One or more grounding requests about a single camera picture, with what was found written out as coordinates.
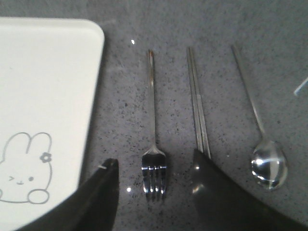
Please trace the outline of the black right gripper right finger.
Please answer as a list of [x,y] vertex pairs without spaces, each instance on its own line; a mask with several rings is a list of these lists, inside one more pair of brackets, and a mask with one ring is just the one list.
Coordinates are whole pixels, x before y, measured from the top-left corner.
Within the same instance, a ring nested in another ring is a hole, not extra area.
[[192,194],[207,231],[308,229],[253,197],[197,149],[193,154]]

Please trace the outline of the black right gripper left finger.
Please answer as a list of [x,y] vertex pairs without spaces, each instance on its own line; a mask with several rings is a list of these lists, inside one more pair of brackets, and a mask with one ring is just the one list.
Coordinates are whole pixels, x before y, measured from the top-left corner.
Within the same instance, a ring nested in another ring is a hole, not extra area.
[[119,201],[119,165],[106,159],[89,180],[22,231],[111,231]]

